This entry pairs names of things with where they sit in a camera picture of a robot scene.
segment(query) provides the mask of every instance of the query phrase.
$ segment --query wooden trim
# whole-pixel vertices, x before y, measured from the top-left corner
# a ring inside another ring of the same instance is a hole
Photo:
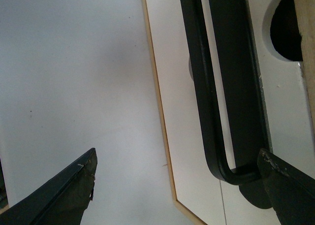
[[[315,130],[315,0],[294,0],[300,34],[302,36],[303,75],[309,97]]]
[[[174,181],[174,175],[173,175],[173,169],[172,169],[172,161],[171,161],[168,140],[167,140],[163,104],[161,100],[161,93],[160,93],[159,82],[158,82],[157,64],[156,64],[156,59],[155,59],[155,54],[154,54],[149,13],[148,13],[146,0],[142,0],[142,6],[143,6],[143,13],[144,13],[144,21],[145,21],[146,31],[147,31],[147,39],[148,39],[148,45],[149,45],[149,50],[150,50],[152,71],[153,71],[153,77],[154,77],[154,82],[155,82],[157,104],[158,104],[158,110],[159,110],[159,117],[161,121],[161,128],[162,128],[163,141],[164,141],[164,146],[165,146],[165,153],[166,153],[166,160],[167,160],[167,167],[168,167],[168,174],[169,174],[169,180],[170,180],[170,185],[171,185],[173,202],[174,202],[175,207],[179,211],[181,211],[186,217],[188,217],[195,225],[206,225],[206,223],[204,223],[200,218],[198,218],[191,210],[185,207],[177,199],[176,187],[175,187],[175,181]]]
[[[0,209],[0,214],[3,214],[5,211],[7,211],[9,209],[9,205],[6,205],[5,207],[3,207],[2,209]]]

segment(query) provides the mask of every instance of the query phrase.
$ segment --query u-shaped handle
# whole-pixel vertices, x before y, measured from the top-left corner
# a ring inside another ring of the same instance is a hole
[[[235,27],[236,30],[232,27],[233,25],[224,26],[224,22],[225,22],[224,19],[229,19],[229,17],[223,17],[223,20],[220,21],[220,14],[213,13],[213,7],[218,6],[220,1],[209,0],[209,2],[210,2],[211,13],[212,13],[212,19],[214,23],[214,30],[215,30],[215,35],[216,35],[216,43],[217,43],[217,48],[218,48],[218,56],[219,56],[219,63],[221,67],[221,73],[223,72],[222,66],[225,67],[225,72],[229,72],[228,69],[229,69],[229,66],[231,66],[230,69],[231,69],[232,75],[234,71],[240,72],[241,74],[243,72],[245,75],[247,75],[246,73],[248,73],[248,75],[250,76],[249,84],[248,84],[249,86],[242,86],[243,83],[242,81],[240,81],[240,86],[238,86],[237,88],[240,88],[239,91],[242,91],[242,88],[245,88],[245,92],[246,92],[245,95],[249,96],[250,98],[250,99],[245,100],[244,102],[245,108],[247,107],[247,102],[249,106],[252,106],[252,102],[254,102],[254,105],[257,105],[256,110],[254,111],[252,111],[252,109],[249,110],[249,117],[253,118],[253,120],[250,119],[250,124],[254,125],[253,128],[255,128],[255,131],[257,132],[254,132],[253,134],[255,136],[258,136],[258,138],[254,140],[250,140],[249,142],[236,143],[236,144],[240,145],[241,148],[243,147],[243,145],[247,145],[247,147],[250,147],[249,151],[251,151],[252,148],[254,147],[250,145],[251,143],[256,141],[258,142],[258,145],[255,145],[255,147],[257,147],[257,150],[253,151],[256,154],[252,156],[253,160],[249,160],[244,165],[241,165],[242,163],[239,163],[239,165],[237,165],[238,161],[236,159],[235,160],[236,168],[235,169],[229,168],[227,159],[226,159],[226,153],[225,153],[225,147],[224,147],[224,141],[223,141],[219,104],[218,104],[217,91],[216,91],[216,86],[215,86],[215,78],[214,78],[214,72],[213,72],[213,67],[212,67],[206,25],[205,25],[205,20],[204,20],[204,15],[203,15],[202,3],[201,3],[201,0],[181,0],[187,41],[189,45],[189,54],[190,54],[190,61],[191,61],[193,78],[194,78],[194,86],[195,86],[195,92],[196,92],[196,98],[197,98],[197,105],[198,105],[198,111],[199,111],[204,150],[205,150],[208,167],[215,177],[233,185],[244,185],[246,183],[250,183],[261,178],[257,164],[256,164],[256,159],[257,159],[260,148],[269,149],[268,137],[266,136],[267,135],[266,124],[264,121],[264,112],[263,112],[262,100],[261,100],[261,95],[260,95],[259,81],[257,82],[257,78],[259,77],[257,77],[257,69],[255,68],[254,54],[252,51],[251,34],[250,34],[250,29],[247,29],[246,31],[244,31],[244,27],[249,28],[248,20],[246,19],[242,20],[242,19],[236,18],[239,20],[239,21],[237,20],[235,21],[235,22],[238,22],[237,23],[238,27]],[[231,9],[231,7],[237,6],[239,4],[239,1],[234,1],[235,2],[234,5],[233,4],[224,5],[223,3],[229,3],[228,1],[224,1],[224,0],[222,0],[221,2],[222,2],[222,8],[220,8],[221,9],[220,12],[222,11],[222,13],[228,12],[228,9]],[[242,11],[240,12],[245,12],[245,15],[241,15],[241,18],[247,15],[245,4],[241,4],[239,8],[235,7],[234,9],[242,9]],[[227,33],[224,33],[224,32],[229,32],[229,29],[231,32],[237,32],[237,29],[239,30],[239,32],[245,32],[245,36],[243,38],[239,37],[242,34],[237,34],[237,33],[235,34],[237,36],[236,38],[240,39],[240,42],[246,43],[246,47],[243,47],[243,45],[241,44],[240,44],[240,47],[238,47],[239,49],[243,49],[243,50],[241,51],[237,50],[237,46],[236,46],[237,44],[234,44],[236,42],[239,42],[237,40],[235,42],[231,41],[232,47],[226,46],[227,43],[224,43],[224,42],[230,42],[230,40],[227,40],[228,35],[225,37]],[[230,52],[232,59],[224,56],[226,55],[226,52]],[[242,68],[242,66],[244,65],[246,66],[245,68],[247,68],[247,70],[245,71],[239,70],[239,68]],[[222,77],[222,80],[223,80],[223,87],[225,87],[224,77]],[[227,95],[226,93],[229,94],[229,90],[224,89],[224,92],[225,92],[225,97],[226,97]],[[234,121],[233,120],[234,116],[237,115],[237,113],[235,113],[234,111],[235,109],[233,108],[235,108],[233,104],[227,103],[227,112],[228,112],[230,124],[232,121]],[[245,121],[247,121],[246,113],[243,114],[243,112],[245,111],[241,109],[240,117],[241,118],[244,117]],[[233,131],[231,132],[231,136],[232,136],[232,142],[233,142],[233,148],[234,148],[234,155],[236,155],[235,147],[237,147],[238,145],[235,145],[234,143],[238,142],[237,134],[239,133],[237,132],[242,131],[242,129],[238,129],[238,127],[235,127],[235,128],[231,127],[231,131]]]

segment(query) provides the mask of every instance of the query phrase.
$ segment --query black metal bar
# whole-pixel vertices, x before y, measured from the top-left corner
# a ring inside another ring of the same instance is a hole
[[[282,225],[315,224],[315,180],[261,149],[258,167]]]
[[[256,164],[260,148],[269,146],[246,1],[209,2],[236,168],[226,160],[202,3],[181,0],[207,164],[218,179],[240,185],[252,204],[270,208]]]
[[[3,225],[79,225],[93,196],[95,148],[0,215]]]

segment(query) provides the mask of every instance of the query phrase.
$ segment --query white panel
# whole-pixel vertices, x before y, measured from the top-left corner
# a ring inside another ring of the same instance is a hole
[[[147,0],[178,200],[207,224],[225,224],[220,182],[206,164],[180,0]]]
[[[281,57],[268,39],[266,25],[279,1],[249,0],[273,153],[314,177],[313,132],[300,66]],[[222,194],[228,225],[280,224],[273,209],[255,208],[238,187],[222,183]]]
[[[82,224],[185,225],[173,205],[141,0],[0,0],[9,204],[91,147]]]

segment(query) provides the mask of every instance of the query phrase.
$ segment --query dark opening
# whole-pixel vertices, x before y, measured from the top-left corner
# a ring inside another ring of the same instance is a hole
[[[281,0],[271,21],[270,37],[276,51],[291,61],[302,61],[294,0]]]

